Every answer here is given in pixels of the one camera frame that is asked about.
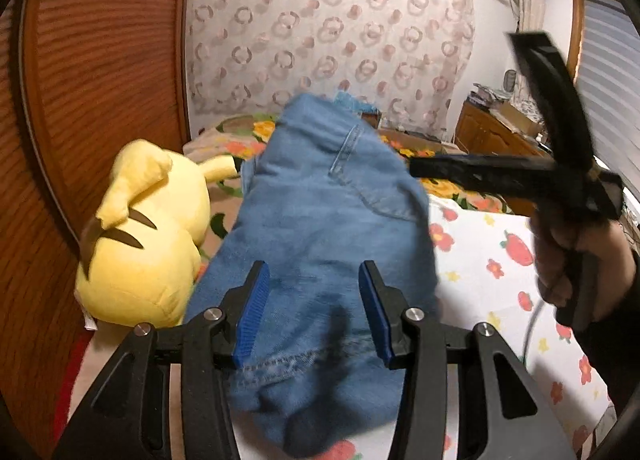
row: white floral sheet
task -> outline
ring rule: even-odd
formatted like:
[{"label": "white floral sheet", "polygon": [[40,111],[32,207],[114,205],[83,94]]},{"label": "white floral sheet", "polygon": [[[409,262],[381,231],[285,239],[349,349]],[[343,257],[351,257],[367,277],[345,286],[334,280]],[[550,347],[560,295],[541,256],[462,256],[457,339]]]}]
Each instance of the white floral sheet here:
[{"label": "white floral sheet", "polygon": [[[443,322],[471,329],[488,321],[521,357],[527,325],[540,300],[527,218],[462,210],[454,201],[430,199],[430,233],[438,262]],[[550,306],[545,305],[534,326],[527,367],[568,441],[579,449],[609,405],[607,388],[571,330],[556,323]],[[455,366],[449,369],[448,399],[444,460],[454,460],[458,452]],[[243,460],[286,458],[257,436],[247,418],[241,416],[236,423]],[[388,424],[337,443],[314,460],[384,460],[393,432],[394,424]]]}]

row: window blind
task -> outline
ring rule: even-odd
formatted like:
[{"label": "window blind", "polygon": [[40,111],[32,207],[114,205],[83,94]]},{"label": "window blind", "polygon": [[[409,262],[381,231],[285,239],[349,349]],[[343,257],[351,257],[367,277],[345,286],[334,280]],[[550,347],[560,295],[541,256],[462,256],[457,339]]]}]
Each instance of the window blind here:
[{"label": "window blind", "polygon": [[584,0],[576,86],[596,156],[640,199],[640,36],[615,0]]}]

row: black sleeve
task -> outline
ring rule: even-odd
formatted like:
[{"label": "black sleeve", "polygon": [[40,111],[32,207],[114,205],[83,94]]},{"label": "black sleeve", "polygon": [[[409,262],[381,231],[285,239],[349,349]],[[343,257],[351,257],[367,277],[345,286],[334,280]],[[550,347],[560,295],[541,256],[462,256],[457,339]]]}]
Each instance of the black sleeve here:
[{"label": "black sleeve", "polygon": [[640,383],[640,263],[635,251],[634,259],[636,278],[618,309],[575,335],[591,366],[607,384],[618,415]]}]

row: wooden window frame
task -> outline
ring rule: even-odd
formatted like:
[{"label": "wooden window frame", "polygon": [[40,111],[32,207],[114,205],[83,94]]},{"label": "wooden window frame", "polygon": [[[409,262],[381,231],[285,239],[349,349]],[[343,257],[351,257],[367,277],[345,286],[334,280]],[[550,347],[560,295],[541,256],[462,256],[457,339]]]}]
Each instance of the wooden window frame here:
[{"label": "wooden window frame", "polygon": [[580,45],[582,43],[582,33],[584,30],[584,0],[574,0],[574,19],[571,29],[571,43],[569,45],[569,55],[566,66],[571,78],[575,81],[575,71],[578,68],[580,59]]}]

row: white wall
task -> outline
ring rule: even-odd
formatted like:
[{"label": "white wall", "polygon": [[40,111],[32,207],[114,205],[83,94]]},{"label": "white wall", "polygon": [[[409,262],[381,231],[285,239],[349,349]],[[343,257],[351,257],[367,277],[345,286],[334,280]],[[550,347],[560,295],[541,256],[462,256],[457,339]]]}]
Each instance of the white wall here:
[{"label": "white wall", "polygon": [[471,59],[460,81],[453,89],[447,115],[447,138],[453,139],[460,118],[462,103],[474,83],[502,88],[504,72],[515,69],[511,47],[506,34],[515,32],[517,20],[509,0],[474,0],[476,12],[476,36]]},{"label": "white wall", "polygon": [[571,28],[574,22],[574,0],[546,0],[543,30],[558,47],[566,61],[571,44]]}]

